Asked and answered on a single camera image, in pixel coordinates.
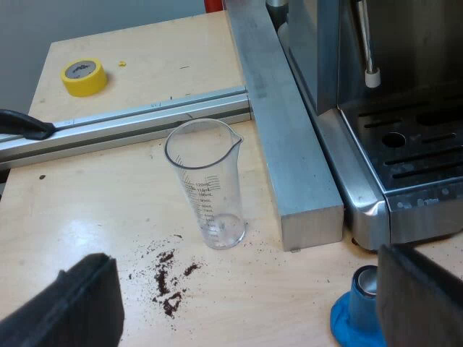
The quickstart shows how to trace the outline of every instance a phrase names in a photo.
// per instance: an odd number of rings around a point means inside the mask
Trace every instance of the black object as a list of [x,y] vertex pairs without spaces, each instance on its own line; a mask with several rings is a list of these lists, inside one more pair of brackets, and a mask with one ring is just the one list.
[[20,112],[0,109],[0,134],[17,134],[29,140],[44,140],[55,131],[52,123],[39,121]]
[[113,347],[123,325],[116,260],[91,254],[0,322],[0,346]]
[[413,248],[380,248],[376,311],[389,347],[463,346],[463,282]]

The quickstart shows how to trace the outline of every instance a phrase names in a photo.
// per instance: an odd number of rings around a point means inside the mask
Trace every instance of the red object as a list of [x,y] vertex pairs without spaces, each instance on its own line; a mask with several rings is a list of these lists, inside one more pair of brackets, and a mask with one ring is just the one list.
[[204,0],[204,7],[206,13],[222,11],[222,0]]

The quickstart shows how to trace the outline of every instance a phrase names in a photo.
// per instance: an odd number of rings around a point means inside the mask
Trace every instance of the blue base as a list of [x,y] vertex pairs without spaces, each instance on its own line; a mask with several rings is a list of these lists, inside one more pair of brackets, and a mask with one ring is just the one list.
[[371,334],[355,329],[349,324],[350,292],[341,296],[331,308],[330,328],[343,347],[386,347],[381,330]]

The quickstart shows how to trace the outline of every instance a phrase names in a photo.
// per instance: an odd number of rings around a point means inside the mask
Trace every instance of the gray wall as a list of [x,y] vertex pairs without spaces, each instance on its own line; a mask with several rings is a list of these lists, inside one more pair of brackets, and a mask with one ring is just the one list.
[[29,111],[54,41],[204,11],[203,0],[0,0],[0,108]]

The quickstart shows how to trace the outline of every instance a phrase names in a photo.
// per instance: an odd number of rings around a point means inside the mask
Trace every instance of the drip tray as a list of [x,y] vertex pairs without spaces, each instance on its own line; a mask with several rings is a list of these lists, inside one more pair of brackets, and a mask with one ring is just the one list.
[[463,178],[463,93],[432,95],[341,107],[384,193]]

